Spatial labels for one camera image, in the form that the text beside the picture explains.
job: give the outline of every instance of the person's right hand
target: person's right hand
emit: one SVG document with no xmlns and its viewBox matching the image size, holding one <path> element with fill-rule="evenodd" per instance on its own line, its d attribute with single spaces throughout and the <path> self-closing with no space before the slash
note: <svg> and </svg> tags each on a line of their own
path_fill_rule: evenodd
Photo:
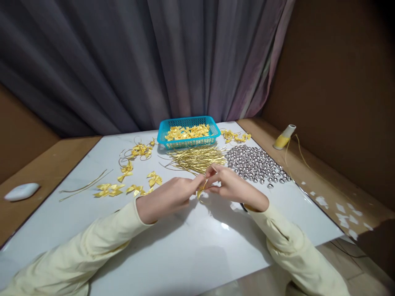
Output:
<svg viewBox="0 0 395 296">
<path fill-rule="evenodd" d="M 212 164 L 206 170 L 206 178 L 206 192 L 219 194 L 230 201 L 248 204 L 260 212 L 265 212 L 269 207 L 266 195 L 228 167 Z M 221 182 L 221 186 L 212 186 L 214 182 Z"/>
</svg>

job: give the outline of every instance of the white tabletop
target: white tabletop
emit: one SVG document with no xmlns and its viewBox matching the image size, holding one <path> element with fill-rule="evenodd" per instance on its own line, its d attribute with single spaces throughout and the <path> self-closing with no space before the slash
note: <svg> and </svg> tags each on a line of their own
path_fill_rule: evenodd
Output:
<svg viewBox="0 0 395 296">
<path fill-rule="evenodd" d="M 218 127 L 242 131 L 236 122 L 219 123 Z M 109 215 L 132 200 L 132 194 L 124 193 L 96 199 L 94 186 L 59 203 L 67 196 L 59 191 L 83 187 L 105 169 L 114 170 L 99 183 L 119 183 L 120 152 L 132 148 L 136 136 L 148 144 L 157 134 L 158 131 L 150 131 L 103 137 L 3 247 L 0 290 L 38 254 L 66 242 L 98 217 Z M 217 142 L 219 147 L 225 146 L 221 136 Z M 246 145 L 259 147 L 253 140 Z M 125 177 L 123 189 L 136 184 L 144 185 L 147 191 L 146 176 L 154 170 L 163 182 L 175 176 L 193 178 L 189 172 L 162 167 L 159 162 L 168 162 L 158 155 L 166 157 L 165 152 L 155 146 L 151 159 L 133 161 L 133 176 Z M 298 224 L 314 245 L 343 235 L 293 182 L 274 184 L 273 189 L 266 187 L 267 182 L 252 184 Z M 90 295 L 196 295 L 270 266 L 273 260 L 266 249 L 265 235 L 248 214 L 238 204 L 231 206 L 219 196 L 205 196 L 208 204 L 200 204 L 193 196 L 188 209 L 158 221 L 134 238 L 98 271 Z"/>
</svg>

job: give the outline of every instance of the yellow thread spool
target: yellow thread spool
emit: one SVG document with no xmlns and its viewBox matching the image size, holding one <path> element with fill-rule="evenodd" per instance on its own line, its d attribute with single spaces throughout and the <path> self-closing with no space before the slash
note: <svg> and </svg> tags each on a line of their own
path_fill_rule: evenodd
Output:
<svg viewBox="0 0 395 296">
<path fill-rule="evenodd" d="M 277 138 L 276 142 L 274 143 L 273 147 L 277 150 L 282 150 L 284 146 L 288 143 L 289 139 L 293 131 L 295 130 L 295 125 L 289 125 L 287 128 L 282 132 L 281 135 Z"/>
</svg>

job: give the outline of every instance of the pale yellow long sleeve shirt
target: pale yellow long sleeve shirt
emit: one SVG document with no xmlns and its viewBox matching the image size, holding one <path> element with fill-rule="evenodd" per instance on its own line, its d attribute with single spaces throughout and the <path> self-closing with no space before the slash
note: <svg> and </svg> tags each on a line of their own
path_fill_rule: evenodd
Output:
<svg viewBox="0 0 395 296">
<path fill-rule="evenodd" d="M 349 295 L 341 275 L 317 251 L 305 234 L 270 206 L 249 213 L 267 236 L 274 260 L 290 272 L 287 296 Z M 88 295 L 88 281 L 108 259 L 150 227 L 141 222 L 135 201 L 93 222 L 85 231 L 37 257 L 19 271 L 0 296 Z"/>
</svg>

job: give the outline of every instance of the white eraser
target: white eraser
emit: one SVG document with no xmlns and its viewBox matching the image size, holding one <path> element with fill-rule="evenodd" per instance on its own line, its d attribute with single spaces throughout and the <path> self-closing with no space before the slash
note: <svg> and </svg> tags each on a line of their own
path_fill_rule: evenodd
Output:
<svg viewBox="0 0 395 296">
<path fill-rule="evenodd" d="M 37 183 L 19 185 L 18 187 L 15 187 L 13 190 L 7 193 L 4 199 L 8 201 L 18 201 L 26 199 L 28 197 L 31 197 L 39 188 L 40 185 L 38 185 Z"/>
</svg>

